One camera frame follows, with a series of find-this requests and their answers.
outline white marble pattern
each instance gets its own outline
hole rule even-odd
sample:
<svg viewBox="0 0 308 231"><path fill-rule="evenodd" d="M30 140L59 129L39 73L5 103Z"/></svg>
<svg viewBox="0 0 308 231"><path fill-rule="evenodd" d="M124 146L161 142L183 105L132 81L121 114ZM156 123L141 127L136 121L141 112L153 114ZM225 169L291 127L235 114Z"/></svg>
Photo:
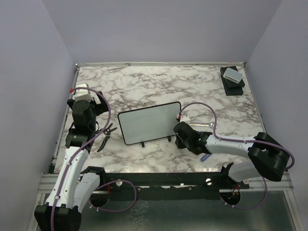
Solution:
<svg viewBox="0 0 308 231"><path fill-rule="evenodd" d="M205 162L202 155L188 150L178 150L167 139L126 146L123 142L117 114L142 107L180 101L185 105L201 101L214 108L218 115L218 134L234 136L254 136L262 131L257 109L244 74L243 96L226 96L219 67L205 66L115 66L82 67L77 84L87 83L95 90L101 90L112 108L111 122L118 127L111 135L105 148L97 153L104 135L99 137L83 167L104 167L106 172L202 172L218 171L226 162L239 163L242 157L227 154L213 154ZM193 121L212 122L213 115L201 105L192 105L183 115ZM107 114L97 119L101 127ZM64 134L60 144L55 172L59 172L65 151L65 137L72 123L71 112L68 115Z"/></svg>

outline white device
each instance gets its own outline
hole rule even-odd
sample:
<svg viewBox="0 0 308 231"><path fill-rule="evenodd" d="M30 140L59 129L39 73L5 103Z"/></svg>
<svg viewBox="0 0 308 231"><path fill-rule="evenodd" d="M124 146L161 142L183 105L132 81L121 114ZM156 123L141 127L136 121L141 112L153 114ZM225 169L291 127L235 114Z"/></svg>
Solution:
<svg viewBox="0 0 308 231"><path fill-rule="evenodd" d="M243 78L243 74L231 68L227 68L227 70L223 74L223 77L234 83L240 83Z"/></svg>

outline scissors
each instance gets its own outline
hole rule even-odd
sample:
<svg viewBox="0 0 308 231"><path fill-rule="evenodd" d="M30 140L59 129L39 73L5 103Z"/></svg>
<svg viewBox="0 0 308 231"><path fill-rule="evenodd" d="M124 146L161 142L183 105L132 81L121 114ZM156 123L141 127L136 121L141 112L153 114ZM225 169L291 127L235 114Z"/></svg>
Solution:
<svg viewBox="0 0 308 231"><path fill-rule="evenodd" d="M104 138L104 140L103 140L101 146L100 146L99 149L97 150L97 152L100 152L100 151L105 147L105 145L106 145L106 143L107 143L107 140L109 140L109 138L110 138L111 132L117 129L117 127L116 127L116 128L113 128L113 129L110 129L112 125L113 125L113 123L111 123L111 124L108 126L108 128L106 128L105 131L103 132L106 136L105 136L105 138Z"/></svg>

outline black frame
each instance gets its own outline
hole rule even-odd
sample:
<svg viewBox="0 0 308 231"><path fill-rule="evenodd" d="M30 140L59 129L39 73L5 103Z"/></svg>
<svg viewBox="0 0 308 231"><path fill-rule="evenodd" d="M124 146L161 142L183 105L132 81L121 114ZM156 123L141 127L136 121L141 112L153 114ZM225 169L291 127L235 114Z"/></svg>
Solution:
<svg viewBox="0 0 308 231"><path fill-rule="evenodd" d="M181 104L179 101L175 101L175 102L164 103L164 104L155 105L155 106L151 106L151 107L143 107L143 108L138 108L138 109L134 109L134 110L119 112L119 113L117 114L117 119L118 119L118 121L119 121L119 125L120 125L120 128L121 128L121 133L122 133L122 137L123 137L123 140L124 140L124 144L127 145L127 146L133 145L133 144L137 144L137 143L141 143L141 144L142 144L142 143L145 143L145 142L148 142L148 141L155 141L155 140L159 140L159 139L163 139L163 138L168 138L168 137L175 136L175 134L174 134L174 135L171 135L171 136L165 136L165 137L161 137L161 138L157 138L157 139L152 139L152 140L148 140L148 141L142 141L142 142L127 144L126 141L125 141L124 135L123 135L123 130L122 130L121 122L120 122L120 120L119 120L119 115L120 115L120 114L123 114L123 113L134 112L134 111L139 111L139 110L149 109L149 108L152 108L152 107L159 107L159 106L164 106L164 105L169 105L169 104L174 104L174 103L179 103L179 104L180 104L180 110L181 110L182 104Z"/></svg>

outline gray wall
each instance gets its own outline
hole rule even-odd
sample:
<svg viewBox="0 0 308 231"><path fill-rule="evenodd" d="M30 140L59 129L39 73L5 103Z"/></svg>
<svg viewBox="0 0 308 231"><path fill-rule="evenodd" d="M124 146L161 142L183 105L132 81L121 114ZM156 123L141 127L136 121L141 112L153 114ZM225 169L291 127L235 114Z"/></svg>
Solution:
<svg viewBox="0 0 308 231"><path fill-rule="evenodd" d="M23 231L48 169L74 63L41 0L0 4L0 230Z"/></svg>
<svg viewBox="0 0 308 231"><path fill-rule="evenodd" d="M269 134L294 153L290 170L308 229L308 2L284 0L247 70Z"/></svg>
<svg viewBox="0 0 308 231"><path fill-rule="evenodd" d="M281 0L43 0L76 63L248 61Z"/></svg>

